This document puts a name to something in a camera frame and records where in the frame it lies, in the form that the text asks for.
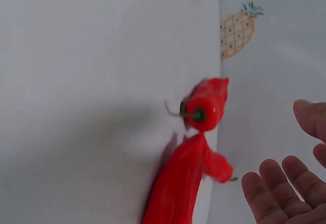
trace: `fingernail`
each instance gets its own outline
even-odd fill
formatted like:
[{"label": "fingernail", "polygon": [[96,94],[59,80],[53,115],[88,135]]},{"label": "fingernail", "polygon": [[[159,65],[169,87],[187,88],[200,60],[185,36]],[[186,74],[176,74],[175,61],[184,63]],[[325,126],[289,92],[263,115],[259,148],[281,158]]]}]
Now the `fingernail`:
[{"label": "fingernail", "polygon": [[295,104],[295,106],[298,106],[298,107],[304,107],[306,105],[311,104],[311,102],[306,99],[298,99],[296,102],[294,102],[294,104]]}]

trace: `finger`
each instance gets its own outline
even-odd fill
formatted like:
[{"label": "finger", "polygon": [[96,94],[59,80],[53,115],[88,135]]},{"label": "finger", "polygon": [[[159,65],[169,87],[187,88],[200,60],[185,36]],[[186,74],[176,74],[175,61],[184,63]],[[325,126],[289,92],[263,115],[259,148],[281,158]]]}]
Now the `finger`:
[{"label": "finger", "polygon": [[304,215],[298,215],[291,219],[294,224],[326,224],[326,207],[321,205]]},{"label": "finger", "polygon": [[250,172],[244,175],[242,188],[256,223],[282,224],[289,220],[264,181],[256,173]]},{"label": "finger", "polygon": [[276,161],[265,160],[260,165],[259,172],[275,200],[289,218],[312,210],[307,203],[300,201]]},{"label": "finger", "polygon": [[293,111],[306,133],[326,143],[326,103],[297,100],[293,103]]},{"label": "finger", "polygon": [[326,168],[326,144],[318,144],[314,148],[314,156]]},{"label": "finger", "polygon": [[283,169],[293,186],[312,208],[326,203],[326,184],[296,157],[288,156],[282,162]]}]

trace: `red pepper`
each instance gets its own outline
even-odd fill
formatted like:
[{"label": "red pepper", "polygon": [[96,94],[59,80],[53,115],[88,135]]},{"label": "red pepper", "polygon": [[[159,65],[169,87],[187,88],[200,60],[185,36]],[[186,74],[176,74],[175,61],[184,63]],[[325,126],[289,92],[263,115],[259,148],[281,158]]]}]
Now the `red pepper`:
[{"label": "red pepper", "polygon": [[142,224],[191,224],[203,174],[225,183],[233,168],[200,133],[184,141],[159,172]]},{"label": "red pepper", "polygon": [[179,114],[184,117],[186,124],[200,132],[216,128],[224,115],[228,84],[228,78],[201,82],[190,99],[181,102]]}]

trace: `white surface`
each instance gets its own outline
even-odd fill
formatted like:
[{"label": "white surface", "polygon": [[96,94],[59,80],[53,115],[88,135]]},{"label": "white surface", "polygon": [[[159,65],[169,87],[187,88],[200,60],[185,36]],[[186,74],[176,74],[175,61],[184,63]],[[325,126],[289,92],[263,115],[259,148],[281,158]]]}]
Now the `white surface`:
[{"label": "white surface", "polygon": [[[312,155],[319,141],[301,130],[292,111],[298,98],[326,101],[326,6],[321,0],[220,0],[221,19],[249,1],[262,6],[265,15],[255,21],[243,50],[222,62],[230,88],[218,151],[239,177],[257,172],[267,158],[280,163],[295,155],[326,180]],[[208,224],[215,223],[255,223],[241,181],[213,185]]]},{"label": "white surface", "polygon": [[164,100],[219,75],[218,22],[218,0],[0,0],[1,223],[139,223],[184,134]]}]

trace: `pineapple illustration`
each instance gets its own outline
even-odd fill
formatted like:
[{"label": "pineapple illustration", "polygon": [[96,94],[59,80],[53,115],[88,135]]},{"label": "pineapple illustration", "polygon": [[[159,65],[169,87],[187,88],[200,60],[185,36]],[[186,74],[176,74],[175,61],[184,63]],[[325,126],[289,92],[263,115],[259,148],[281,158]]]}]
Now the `pineapple illustration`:
[{"label": "pineapple illustration", "polygon": [[250,2],[243,4],[241,13],[221,21],[221,60],[234,56],[250,41],[258,15],[263,15],[263,9]]}]

